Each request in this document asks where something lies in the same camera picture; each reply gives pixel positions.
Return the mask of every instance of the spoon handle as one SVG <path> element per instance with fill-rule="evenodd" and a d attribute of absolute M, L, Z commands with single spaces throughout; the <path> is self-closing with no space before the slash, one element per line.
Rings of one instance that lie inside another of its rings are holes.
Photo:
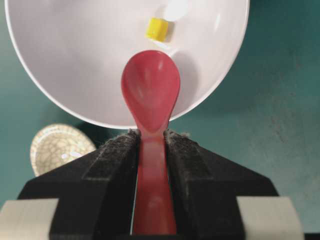
<path fill-rule="evenodd" d="M 176 232 L 174 208 L 168 183 L 164 138 L 162 136 L 142 138 L 133 234 L 172 235 Z"/>

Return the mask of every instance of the yellow block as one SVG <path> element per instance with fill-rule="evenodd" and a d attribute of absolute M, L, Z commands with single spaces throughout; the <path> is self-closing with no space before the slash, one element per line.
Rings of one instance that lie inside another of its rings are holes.
<path fill-rule="evenodd" d="M 149 39 L 163 42 L 168 31 L 168 22 L 161 18 L 151 18 L 145 36 Z"/>

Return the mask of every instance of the white tape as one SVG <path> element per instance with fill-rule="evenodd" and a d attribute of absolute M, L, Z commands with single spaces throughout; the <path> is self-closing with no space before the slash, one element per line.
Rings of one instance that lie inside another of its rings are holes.
<path fill-rule="evenodd" d="M 0 212 L 0 239 L 48 240 L 57 198 L 8 200 Z"/>
<path fill-rule="evenodd" d="M 238 196 L 246 240 L 303 240 L 297 212 L 288 197 Z"/>

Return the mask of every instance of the green table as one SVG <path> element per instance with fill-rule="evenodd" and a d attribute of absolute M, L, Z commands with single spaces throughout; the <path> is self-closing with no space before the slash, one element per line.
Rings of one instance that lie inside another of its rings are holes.
<path fill-rule="evenodd" d="M 251 0 L 240 53 L 200 106 L 170 128 L 271 178 L 290 196 L 305 232 L 320 231 L 320 1 Z M 122 131 L 85 123 L 32 83 L 0 3 L 0 206 L 34 177 L 29 147 L 42 127 L 66 123 L 99 145 Z"/>

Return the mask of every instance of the red spoon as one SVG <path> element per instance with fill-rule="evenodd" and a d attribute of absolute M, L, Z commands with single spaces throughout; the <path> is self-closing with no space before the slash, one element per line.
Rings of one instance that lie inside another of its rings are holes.
<path fill-rule="evenodd" d="M 121 87 L 141 131 L 133 234 L 175 234 L 163 133 L 178 97 L 179 71 L 165 53 L 142 51 L 126 64 Z"/>

